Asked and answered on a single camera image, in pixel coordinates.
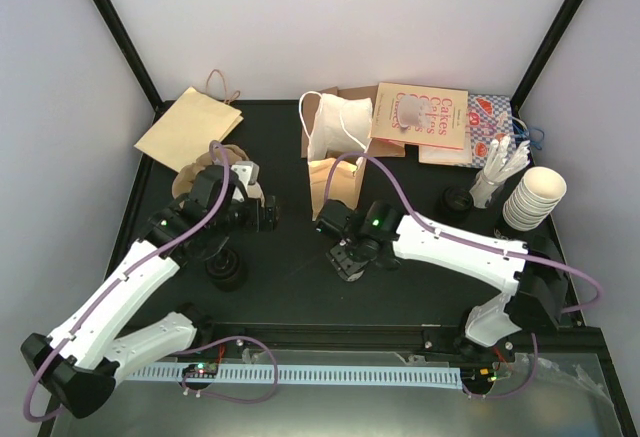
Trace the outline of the stack of pulp cup carriers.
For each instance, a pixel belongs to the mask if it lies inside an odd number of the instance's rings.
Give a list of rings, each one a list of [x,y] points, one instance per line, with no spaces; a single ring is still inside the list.
[[[230,166],[240,161],[250,160],[246,152],[234,144],[224,145],[222,150],[216,149],[214,151],[214,157],[211,157],[209,153],[204,153],[194,162],[186,165],[179,171],[172,183],[172,197],[177,198],[183,194],[188,194],[193,187],[197,175],[207,167],[212,166],[214,163],[221,163],[223,154],[226,155]]]

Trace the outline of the orange paper bag white handles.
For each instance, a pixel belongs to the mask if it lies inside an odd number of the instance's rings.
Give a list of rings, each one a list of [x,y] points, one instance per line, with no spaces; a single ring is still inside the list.
[[[343,152],[316,161],[306,158],[313,218],[317,218],[327,199],[341,201],[350,209],[357,207],[366,168],[364,153]]]

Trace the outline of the stack of white paper cups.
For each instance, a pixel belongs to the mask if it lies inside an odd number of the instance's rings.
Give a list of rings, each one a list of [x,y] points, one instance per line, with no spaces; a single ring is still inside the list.
[[[260,202],[260,205],[263,206],[265,203],[264,192],[261,188],[261,185],[258,182],[253,184],[248,184],[246,186],[246,193],[249,199],[256,199]]]

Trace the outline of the single white paper cup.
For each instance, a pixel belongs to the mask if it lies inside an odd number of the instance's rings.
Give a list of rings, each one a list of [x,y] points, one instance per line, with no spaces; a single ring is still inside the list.
[[[361,270],[359,270],[357,272],[352,272],[352,271],[350,271],[350,272],[340,272],[339,276],[345,282],[355,282],[355,281],[357,281],[358,279],[361,278],[363,273],[364,273],[364,270],[361,269]]]

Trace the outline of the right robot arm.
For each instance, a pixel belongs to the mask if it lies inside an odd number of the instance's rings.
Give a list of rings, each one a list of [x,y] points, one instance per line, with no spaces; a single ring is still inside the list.
[[[514,333],[552,334],[560,327],[568,278],[543,262],[551,243],[529,250],[522,241],[493,240],[420,214],[401,214],[381,201],[359,212],[328,200],[315,223],[318,232],[336,239],[327,257],[346,282],[358,280],[371,265],[394,270],[411,260],[496,289],[495,297],[470,310],[454,336],[457,353],[467,360],[479,359]]]

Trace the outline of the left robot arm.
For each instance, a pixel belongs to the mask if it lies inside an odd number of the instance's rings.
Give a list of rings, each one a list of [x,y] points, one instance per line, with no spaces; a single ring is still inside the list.
[[[209,319],[184,304],[154,324],[120,333],[143,304],[188,264],[201,262],[221,291],[239,289],[247,271],[227,246],[234,231],[273,230],[274,197],[263,194],[259,167],[240,161],[213,164],[190,191],[153,214],[121,263],[88,300],[49,334],[33,333],[21,354],[33,377],[23,401],[31,421],[36,387],[44,387],[76,418],[98,410],[130,374],[171,354],[202,356],[214,345]]]

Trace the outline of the stack of black cup lids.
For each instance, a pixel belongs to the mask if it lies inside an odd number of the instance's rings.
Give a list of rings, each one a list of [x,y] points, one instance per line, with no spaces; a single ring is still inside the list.
[[[213,285],[223,292],[239,290],[248,280],[248,271],[239,254],[224,248],[205,262]]]

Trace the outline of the brown flat paper bag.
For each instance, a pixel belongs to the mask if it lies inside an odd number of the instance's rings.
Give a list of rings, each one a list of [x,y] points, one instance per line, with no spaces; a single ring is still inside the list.
[[[403,144],[370,136],[377,91],[378,86],[369,86],[305,92],[298,101],[301,157],[316,161],[350,151],[404,157]]]

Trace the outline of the yellow kraft paper bag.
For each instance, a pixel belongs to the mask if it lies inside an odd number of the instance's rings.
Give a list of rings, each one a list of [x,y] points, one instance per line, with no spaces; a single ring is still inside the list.
[[[222,142],[243,120],[241,111],[189,87],[136,142],[154,161],[179,172]]]

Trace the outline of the cakes printed paper bag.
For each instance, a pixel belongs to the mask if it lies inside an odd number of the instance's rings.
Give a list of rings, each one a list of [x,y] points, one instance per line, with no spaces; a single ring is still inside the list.
[[[381,82],[370,137],[462,150],[466,139],[468,97],[466,90]]]

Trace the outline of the cup of white straws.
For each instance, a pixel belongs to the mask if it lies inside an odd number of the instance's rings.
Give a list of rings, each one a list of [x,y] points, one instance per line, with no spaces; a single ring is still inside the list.
[[[487,160],[469,190],[475,208],[486,209],[505,182],[529,165],[530,141],[521,142],[514,153],[508,156],[510,144],[509,136],[491,141]]]

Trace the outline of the blue checkered paper bag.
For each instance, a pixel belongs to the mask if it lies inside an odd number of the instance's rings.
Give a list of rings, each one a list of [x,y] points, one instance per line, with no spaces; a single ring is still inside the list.
[[[510,157],[516,150],[513,132],[511,100],[508,96],[470,94],[467,107],[468,123],[462,150],[420,146],[418,161],[422,164],[482,168],[487,160],[490,144],[509,136]]]

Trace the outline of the stack of plain paper cups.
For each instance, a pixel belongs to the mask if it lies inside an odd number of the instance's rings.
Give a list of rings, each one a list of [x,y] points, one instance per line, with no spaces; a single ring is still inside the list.
[[[542,166],[531,167],[504,203],[502,217],[514,230],[533,230],[551,214],[566,191],[566,181],[558,172]]]

